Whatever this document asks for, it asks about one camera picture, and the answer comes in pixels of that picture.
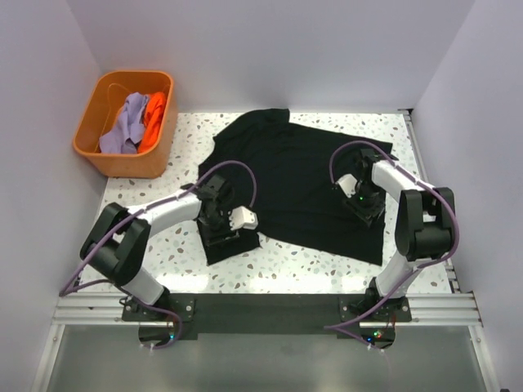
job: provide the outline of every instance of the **terrazzo table surface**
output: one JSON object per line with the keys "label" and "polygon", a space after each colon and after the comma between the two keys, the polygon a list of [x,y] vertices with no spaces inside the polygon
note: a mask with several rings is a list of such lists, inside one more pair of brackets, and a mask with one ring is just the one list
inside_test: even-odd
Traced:
{"label": "terrazzo table surface", "polygon": [[[178,115],[167,170],[154,180],[111,178],[102,207],[117,202],[124,206],[151,202],[168,196],[181,185],[197,180],[198,165],[214,146],[212,136],[240,114],[182,113]],[[392,153],[401,164],[418,174],[409,133],[401,114],[292,113],[291,122],[326,131],[365,136],[393,143]],[[168,116],[166,127],[172,126]],[[206,293],[352,293],[363,292],[395,251],[397,205],[387,196],[383,266],[335,256],[260,235],[261,247],[206,266],[196,223],[187,221],[164,230],[149,240],[143,266],[172,292]],[[82,283],[101,278],[91,267]],[[116,292],[109,284],[86,289]],[[409,293],[450,293],[443,265],[422,271]]]}

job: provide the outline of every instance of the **orange basket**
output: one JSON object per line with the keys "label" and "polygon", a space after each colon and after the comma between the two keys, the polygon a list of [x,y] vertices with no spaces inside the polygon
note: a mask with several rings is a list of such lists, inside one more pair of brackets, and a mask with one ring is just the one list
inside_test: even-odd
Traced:
{"label": "orange basket", "polygon": [[[98,80],[73,139],[74,150],[109,177],[155,178],[167,166],[177,121],[174,81],[160,71],[114,71]],[[162,91],[167,97],[165,113],[154,146],[141,154],[103,154],[98,140],[109,132],[133,92],[152,94]],[[167,116],[174,123],[165,126]]]}

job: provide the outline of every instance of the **cable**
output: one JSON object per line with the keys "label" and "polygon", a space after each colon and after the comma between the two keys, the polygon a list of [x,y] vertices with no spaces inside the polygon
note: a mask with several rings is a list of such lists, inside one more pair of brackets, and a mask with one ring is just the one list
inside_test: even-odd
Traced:
{"label": "cable", "polygon": [[[187,189],[186,191],[182,192],[181,194],[179,194],[177,196],[171,196],[170,198],[165,198],[165,199],[162,199],[162,200],[158,200],[156,202],[152,202],[152,203],[148,204],[147,206],[145,206],[145,208],[142,208],[142,209],[134,212],[133,214],[125,217],[124,219],[122,219],[117,225],[115,225],[111,230],[109,230],[101,238],[101,240],[95,245],[95,247],[87,254],[85,259],[82,260],[80,265],[71,274],[71,277],[67,280],[67,283],[61,288],[61,290],[59,291],[58,295],[60,297],[63,297],[63,296],[67,296],[67,295],[69,295],[69,294],[71,294],[73,292],[77,292],[79,290],[82,290],[83,288],[94,286],[95,284],[111,283],[108,279],[97,279],[97,280],[93,280],[91,282],[87,282],[87,283],[81,284],[81,285],[76,286],[76,287],[71,287],[73,282],[78,278],[78,276],[83,271],[83,269],[86,267],[86,265],[91,262],[91,259],[94,257],[94,255],[105,245],[105,243],[110,238],[113,237],[114,234],[116,234],[117,231],[122,229],[127,223],[131,222],[133,219],[137,218],[138,216],[140,216],[141,214],[143,214],[146,211],[149,211],[149,210],[151,210],[153,208],[161,206],[161,205],[163,205],[165,203],[176,201],[176,200],[178,200],[180,198],[185,197],[187,194],[191,193],[193,190],[195,190],[197,187],[199,187],[202,184],[202,182],[204,182],[216,170],[218,170],[218,169],[220,169],[220,168],[222,168],[224,166],[227,166],[227,165],[239,165],[239,166],[243,167],[244,169],[246,169],[248,171],[248,174],[251,176],[251,180],[253,180],[253,196],[251,197],[251,202],[249,204],[249,207],[252,208],[253,205],[254,205],[254,202],[256,202],[256,196],[257,196],[257,182],[256,182],[256,177],[254,176],[253,170],[251,170],[251,168],[249,166],[247,166],[245,163],[240,162],[240,161],[236,161],[236,160],[228,160],[228,161],[224,161],[224,162],[218,163],[217,165],[211,167],[191,187],[189,187],[189,189]],[[120,291],[128,294],[129,296],[132,296],[131,294],[129,294],[128,292],[123,290],[121,287],[117,287],[117,288]],[[138,302],[140,305],[144,306],[145,308],[147,308],[149,310],[153,310],[155,312],[171,315],[178,322],[179,331],[175,335],[175,337],[173,339],[171,339],[165,345],[161,345],[159,347],[155,346],[154,348],[165,348],[165,347],[168,347],[172,343],[174,343],[174,341],[179,339],[179,337],[181,335],[182,321],[181,321],[181,318],[176,313],[174,313],[174,312],[172,312],[170,310],[164,310],[164,309],[161,309],[161,308],[156,308],[156,307],[151,306],[151,305],[147,305],[144,302],[140,301],[140,299],[135,298],[135,297],[133,297],[133,299],[136,302]]]}
{"label": "cable", "polygon": [[391,157],[389,157],[389,155],[385,151],[380,149],[374,143],[371,143],[371,142],[365,141],[365,140],[356,140],[356,141],[350,141],[350,142],[345,143],[344,145],[341,145],[340,147],[338,147],[333,152],[333,154],[331,155],[330,160],[329,160],[329,175],[330,175],[330,180],[333,184],[334,184],[334,174],[333,174],[334,158],[340,151],[342,151],[343,149],[345,149],[346,147],[349,147],[351,145],[368,145],[368,146],[372,147],[373,149],[378,151],[401,174],[403,174],[409,180],[411,180],[414,184],[416,184],[417,186],[421,187],[422,189],[426,190],[429,194],[434,196],[434,198],[436,198],[441,203],[441,205],[443,205],[445,210],[449,213],[450,220],[452,221],[452,225],[454,227],[454,244],[453,244],[452,248],[449,250],[449,252],[446,255],[442,256],[440,259],[437,259],[434,261],[428,261],[426,263],[420,264],[418,266],[418,268],[415,268],[413,271],[410,271],[408,274],[406,274],[375,306],[373,306],[372,308],[370,308],[363,314],[360,314],[358,317],[355,317],[344,323],[328,325],[328,326],[324,327],[324,329],[331,329],[331,330],[336,330],[336,331],[339,331],[340,328],[348,327],[354,323],[358,323],[359,321],[369,317],[371,314],[376,312],[376,310],[381,308],[383,306],[383,304],[385,304],[385,302],[387,302],[391,298],[391,296],[401,287],[401,285],[403,283],[405,283],[409,278],[411,278],[414,274],[416,274],[419,270],[430,267],[432,265],[439,264],[442,261],[448,260],[456,252],[456,249],[458,248],[458,244],[459,244],[459,225],[458,225],[458,221],[456,220],[456,215],[454,215],[454,211],[452,210],[452,207],[433,188],[426,185],[424,182],[418,180],[415,176],[410,174],[402,166],[398,165],[398,163],[395,160],[393,160]]}
{"label": "cable", "polygon": [[151,208],[155,208],[155,207],[160,206],[162,204],[169,203],[169,202],[174,201],[174,200],[178,200],[179,198],[183,198],[184,196],[186,196],[187,194],[189,194],[190,192],[195,190],[205,179],[207,179],[207,177],[209,177],[211,174],[213,174],[216,170],[218,170],[218,169],[220,169],[220,168],[222,168],[224,166],[227,166],[227,165],[239,165],[239,166],[243,167],[245,170],[247,170],[248,174],[251,176],[251,180],[253,180],[253,196],[251,197],[251,202],[250,202],[250,204],[248,206],[250,208],[252,208],[254,206],[254,202],[256,202],[256,196],[257,196],[257,193],[258,193],[258,185],[257,185],[257,182],[256,182],[256,177],[254,176],[254,173],[251,170],[251,168],[249,166],[247,166],[245,163],[240,162],[240,161],[235,161],[235,160],[229,160],[229,161],[223,161],[221,163],[218,163],[216,166],[211,167],[203,176],[201,176],[196,181],[195,184],[193,184],[185,192],[182,192],[180,195],[178,195],[178,196],[171,196],[170,198],[165,198],[163,200],[158,200],[157,202],[152,202],[145,209],[146,210],[150,210]]}

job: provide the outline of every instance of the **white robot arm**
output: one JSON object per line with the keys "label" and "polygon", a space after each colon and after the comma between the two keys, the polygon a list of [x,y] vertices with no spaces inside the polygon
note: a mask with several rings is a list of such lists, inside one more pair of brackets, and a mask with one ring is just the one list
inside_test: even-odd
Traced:
{"label": "white robot arm", "polygon": [[[347,174],[336,184],[348,197],[346,206],[366,225],[371,225],[384,211],[381,189],[399,203],[397,249],[371,288],[376,291],[376,299],[392,291],[389,298],[401,298],[419,275],[421,270],[417,267],[443,256],[454,245],[454,226],[449,213],[424,188],[437,192],[453,211],[454,194],[448,188],[435,188],[412,173],[405,175],[408,172],[397,162],[386,160],[372,149],[360,151],[358,167],[357,179]],[[407,274],[411,276],[394,290]]]}
{"label": "white robot arm", "polygon": [[257,216],[246,207],[227,207],[232,190],[218,175],[204,185],[188,192],[179,189],[174,194],[149,204],[122,207],[117,203],[105,206],[80,251],[85,259],[100,240],[119,222],[142,212],[129,221],[117,234],[121,241],[108,239],[94,254],[89,265],[104,275],[116,287],[147,305],[168,309],[168,289],[141,267],[149,237],[183,221],[201,222],[204,247],[221,246],[239,237],[240,229],[256,229]]}

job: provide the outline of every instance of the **purple cable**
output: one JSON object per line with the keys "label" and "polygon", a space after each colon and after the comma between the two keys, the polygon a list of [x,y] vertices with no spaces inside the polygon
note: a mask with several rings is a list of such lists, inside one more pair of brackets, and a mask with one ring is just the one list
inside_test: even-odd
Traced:
{"label": "purple cable", "polygon": [[387,302],[389,300],[389,298],[391,298],[391,296],[401,287],[401,285],[403,283],[405,283],[414,274],[416,274],[416,272],[418,270],[422,270],[423,268],[427,268],[427,267],[430,267],[432,265],[439,264],[442,261],[448,260],[456,252],[456,249],[458,248],[458,244],[459,244],[459,225],[458,225],[458,221],[456,220],[456,215],[454,215],[454,211],[452,211],[452,208],[446,202],[446,200],[444,200],[440,196],[440,194],[438,194],[433,188],[431,188],[428,185],[425,185],[421,181],[418,181],[418,179],[416,177],[414,177],[412,174],[410,174],[403,167],[399,166],[395,160],[393,160],[391,157],[389,157],[389,155],[385,151],[380,149],[374,143],[371,143],[371,142],[365,141],[365,140],[356,140],[356,141],[350,141],[350,142],[345,143],[344,145],[341,145],[340,147],[338,147],[336,149],[336,151],[333,152],[333,154],[331,155],[330,160],[329,160],[329,175],[330,175],[330,180],[331,180],[331,182],[333,184],[335,182],[334,181],[334,174],[333,174],[334,158],[336,157],[336,155],[340,151],[342,151],[343,149],[345,149],[346,147],[348,147],[350,145],[368,145],[368,146],[372,147],[373,149],[378,151],[389,163],[391,163],[391,165],[393,167],[395,167],[396,170],[398,170],[401,174],[403,174],[409,180],[411,180],[414,184],[416,184],[417,186],[421,187],[422,189],[426,190],[429,194],[434,196],[443,205],[445,210],[447,210],[447,212],[449,213],[450,219],[452,221],[452,225],[454,227],[454,245],[452,246],[450,251],[446,255],[442,256],[440,259],[434,260],[434,261],[428,261],[426,263],[420,264],[416,270],[411,271],[408,274],[406,274],[403,278],[400,279],[400,281],[375,306],[373,306],[372,308],[370,308],[366,312],[364,312],[364,313],[360,314],[358,317],[355,317],[352,320],[346,321],[344,323],[339,323],[339,324],[336,324],[336,325],[328,325],[328,326],[324,327],[325,329],[332,329],[332,330],[339,331],[339,332],[340,332],[341,328],[348,327],[349,325],[352,325],[354,323],[358,323],[359,321],[361,321],[363,319],[366,319],[371,314],[373,314],[376,310],[381,308],[383,306],[383,304],[385,304],[385,302]]}
{"label": "purple cable", "polygon": [[[97,279],[97,280],[93,280],[91,282],[87,282],[87,283],[81,284],[81,285],[76,286],[76,287],[71,287],[71,285],[73,284],[74,280],[78,278],[78,276],[83,271],[85,266],[91,262],[91,259],[94,257],[94,255],[105,245],[105,243],[110,238],[113,237],[114,234],[116,234],[117,231],[119,231],[121,228],[123,228],[127,223],[129,223],[133,219],[137,218],[138,216],[143,214],[145,211],[148,211],[148,210],[150,210],[152,208],[155,208],[157,206],[161,206],[161,205],[163,205],[165,203],[169,203],[171,201],[175,201],[175,200],[178,200],[180,198],[183,198],[184,196],[186,196],[187,194],[189,194],[190,192],[195,190],[203,181],[205,181],[216,170],[218,170],[221,167],[227,166],[227,165],[239,165],[239,166],[245,168],[248,171],[248,174],[251,176],[251,179],[253,180],[253,196],[251,197],[251,202],[250,202],[249,206],[253,207],[254,202],[256,201],[256,196],[257,196],[257,182],[256,182],[256,177],[254,176],[253,170],[251,170],[251,168],[249,166],[247,166],[245,163],[240,162],[240,161],[229,160],[229,161],[224,161],[224,162],[218,163],[217,165],[211,167],[191,187],[189,187],[188,190],[186,190],[185,192],[182,192],[180,195],[172,196],[171,198],[165,198],[165,199],[159,200],[157,202],[152,202],[151,204],[148,204],[145,208],[142,208],[142,209],[134,212],[133,214],[127,216],[126,218],[122,219],[117,225],[115,225],[111,230],[109,230],[102,237],[102,239],[95,245],[95,247],[87,254],[85,259],[83,259],[83,261],[80,263],[80,265],[74,270],[73,274],[71,275],[71,277],[69,278],[67,283],[59,291],[58,295],[63,297],[63,296],[67,296],[67,295],[69,295],[69,294],[71,294],[73,292],[77,292],[79,290],[82,290],[83,288],[94,286],[95,284],[111,283],[108,279]],[[118,287],[118,289],[121,290],[122,292],[130,295],[128,292],[123,290],[121,287]],[[160,347],[154,346],[153,347],[154,349],[163,349],[165,347],[169,347],[172,343],[174,343],[175,341],[177,341],[179,339],[179,337],[181,335],[182,321],[181,321],[181,318],[176,313],[172,312],[171,310],[164,310],[164,309],[156,308],[156,307],[151,306],[151,305],[147,305],[144,302],[140,301],[138,298],[134,298],[134,300],[136,302],[138,302],[140,305],[142,305],[145,308],[147,308],[147,309],[153,310],[155,312],[171,315],[178,322],[179,331],[176,334],[176,336],[174,337],[174,339],[171,339],[168,343],[166,343],[165,345],[161,345]]]}
{"label": "purple cable", "polygon": [[[73,284],[74,280],[80,275],[80,273],[83,271],[85,266],[87,264],[89,264],[89,262],[91,262],[91,259],[94,257],[94,255],[100,250],[101,247],[103,247],[105,245],[105,243],[110,238],[113,237],[114,233],[116,233],[118,230],[123,228],[127,223],[132,221],[134,218],[136,218],[137,216],[141,215],[143,212],[144,212],[143,209],[136,211],[134,214],[131,214],[131,215],[127,216],[125,219],[122,219],[122,221],[120,221],[115,227],[113,227],[113,229],[108,231],[107,234],[104,235],[102,237],[102,239],[95,245],[95,247],[87,254],[87,256],[85,257],[85,259],[83,259],[83,261],[80,263],[80,265],[74,270],[73,274],[71,275],[71,277],[69,278],[67,283],[59,291],[58,295],[59,296],[67,296],[71,292],[77,292],[79,289],[74,290],[75,287],[71,288],[71,284]],[[86,284],[88,286],[84,286],[84,287],[92,286],[94,283],[93,282],[89,282],[89,283],[86,283]]]}
{"label": "purple cable", "polygon": [[239,165],[239,166],[243,167],[245,170],[247,170],[248,174],[250,174],[251,180],[253,180],[253,196],[251,197],[251,202],[248,206],[250,208],[252,208],[254,206],[254,202],[256,201],[256,196],[258,193],[258,185],[256,182],[256,177],[254,176],[254,173],[251,170],[251,168],[249,166],[247,166],[245,163],[240,162],[240,161],[235,161],[235,160],[229,160],[229,161],[223,161],[221,163],[218,163],[216,166],[211,167],[203,176],[201,176],[198,179],[198,181],[196,181],[196,183],[194,185],[192,185],[185,192],[182,192],[179,196],[171,196],[170,198],[165,198],[165,199],[159,200],[157,202],[152,202],[145,209],[150,210],[151,208],[155,208],[162,204],[169,203],[174,200],[178,200],[179,198],[183,198],[184,196],[186,196],[187,194],[189,194],[190,192],[195,190],[203,181],[205,181],[207,179],[207,177],[209,177],[211,174],[213,174],[216,170],[218,170],[224,166],[227,166],[227,165]]}

